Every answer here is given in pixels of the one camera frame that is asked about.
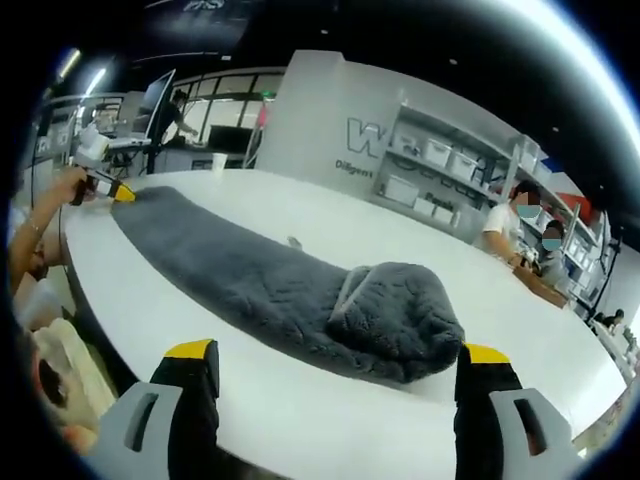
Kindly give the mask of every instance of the shelf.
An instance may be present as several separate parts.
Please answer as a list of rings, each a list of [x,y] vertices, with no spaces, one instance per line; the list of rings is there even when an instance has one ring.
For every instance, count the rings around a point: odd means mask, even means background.
[[[379,207],[386,208],[387,210],[396,212],[400,215],[404,215],[405,217],[412,218],[417,222],[435,228],[436,230],[440,230],[441,232],[447,233],[451,236],[455,236],[455,229],[450,224],[440,222],[433,217],[423,215],[420,212],[416,212],[413,208],[405,205],[404,203],[396,202],[395,200],[391,200],[377,194],[372,195],[369,199],[369,202]]]
[[[580,264],[578,260],[576,260],[576,257],[574,257],[573,255],[570,255],[568,252],[564,252],[564,256],[567,257],[569,261],[573,263],[576,267],[578,267],[580,270],[585,270],[582,264]]]
[[[593,230],[587,227],[582,220],[578,218],[576,225],[578,225],[578,227],[580,227],[580,230],[582,230],[587,235],[587,238],[591,243],[593,243],[596,246],[600,245],[600,241],[596,238],[595,234],[593,233]]]
[[[398,149],[395,148],[389,148],[387,149],[387,153],[390,153],[391,155],[394,155],[396,157],[399,157],[403,160],[406,160],[408,162],[414,163],[420,167],[422,167],[423,169],[426,170],[431,170],[432,172],[435,172],[443,177],[446,177],[448,179],[450,179],[451,181],[456,182],[459,185],[462,185],[463,187],[468,188],[469,190],[473,190],[476,193],[479,193],[480,195],[488,198],[489,200],[499,203],[500,202],[500,196],[492,193],[492,192],[487,192],[486,190],[483,190],[480,185],[476,185],[475,183],[471,183],[468,180],[465,180],[464,178],[460,178],[460,177],[456,177],[455,175],[453,175],[449,170],[440,167],[439,165],[435,165],[432,163],[429,163],[427,161],[422,161],[422,159],[419,159],[413,155],[409,155],[408,153],[404,153],[401,152]]]
[[[538,234],[538,236],[541,237],[544,233],[544,229],[540,225],[538,225],[535,220],[529,220],[528,218],[521,218],[520,220],[525,225],[531,227]]]
[[[524,178],[526,180],[531,180],[532,182],[535,182],[536,184],[540,185],[540,187],[543,190],[542,197],[546,199],[551,199],[552,200],[551,203],[554,203],[555,205],[560,206],[562,209],[564,209],[564,211],[567,213],[569,218],[573,218],[573,210],[569,208],[569,205],[567,205],[564,200],[562,200],[553,190],[551,190],[550,188],[545,186],[543,183],[541,183],[540,180],[538,180],[535,176],[533,176],[533,174],[531,174],[530,172],[528,172],[527,170],[525,170],[519,165],[518,165],[518,171],[516,173],[516,177]],[[600,242],[596,238],[593,231],[589,227],[587,227],[580,218],[578,218],[578,221],[576,222],[576,226],[587,236],[587,239],[591,243],[593,243],[593,245],[600,244]]]
[[[405,118],[412,123],[417,123],[427,130],[438,133],[460,146],[469,148],[480,154],[483,158],[497,159],[510,162],[513,154],[497,147],[488,140],[470,132],[466,128],[456,125],[449,120],[441,120],[433,115],[417,108],[402,104],[399,118]]]

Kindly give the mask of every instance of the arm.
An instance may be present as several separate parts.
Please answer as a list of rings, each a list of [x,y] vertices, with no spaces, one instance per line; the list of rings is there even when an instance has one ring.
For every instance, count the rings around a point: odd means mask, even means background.
[[[30,268],[32,255],[44,230],[58,209],[73,201],[78,183],[86,179],[87,173],[80,167],[67,170],[56,185],[38,199],[27,221],[16,230],[8,248],[9,285],[12,296],[18,291],[22,277]]]
[[[191,128],[189,125],[184,123],[184,120],[178,120],[176,122],[176,125],[178,126],[178,130],[182,130],[182,131],[190,133],[192,135],[197,135],[198,134],[198,131],[195,128]]]

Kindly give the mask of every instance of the glass wall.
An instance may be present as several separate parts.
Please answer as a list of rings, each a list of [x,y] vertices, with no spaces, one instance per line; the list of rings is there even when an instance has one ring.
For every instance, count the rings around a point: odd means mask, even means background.
[[[262,94],[277,94],[284,72],[209,74],[175,82],[173,92],[187,93],[183,108],[187,125],[198,131],[198,141],[206,143],[212,126],[253,128],[260,111]],[[177,133],[171,125],[163,141]]]

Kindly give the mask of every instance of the hand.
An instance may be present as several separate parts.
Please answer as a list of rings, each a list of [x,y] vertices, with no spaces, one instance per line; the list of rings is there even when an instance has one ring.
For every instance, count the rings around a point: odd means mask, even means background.
[[[73,167],[62,172],[51,189],[59,206],[71,203],[76,198],[78,184],[86,181],[87,172],[82,167]]]

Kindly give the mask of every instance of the ceiling light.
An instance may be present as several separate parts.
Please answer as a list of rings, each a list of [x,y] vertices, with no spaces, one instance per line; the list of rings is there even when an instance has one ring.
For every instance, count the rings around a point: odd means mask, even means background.
[[[91,80],[91,83],[87,87],[87,91],[84,92],[85,97],[88,97],[89,95],[91,95],[91,93],[98,86],[98,83],[100,83],[100,80],[102,80],[102,77],[104,77],[105,73],[107,73],[106,68],[101,68],[100,70],[98,70],[98,73],[96,73],[95,77],[93,77],[93,80]]]
[[[58,76],[61,80],[64,80],[78,60],[80,60],[80,50],[74,48],[67,56],[67,59],[62,63],[62,68],[60,68],[60,71],[58,72]]]

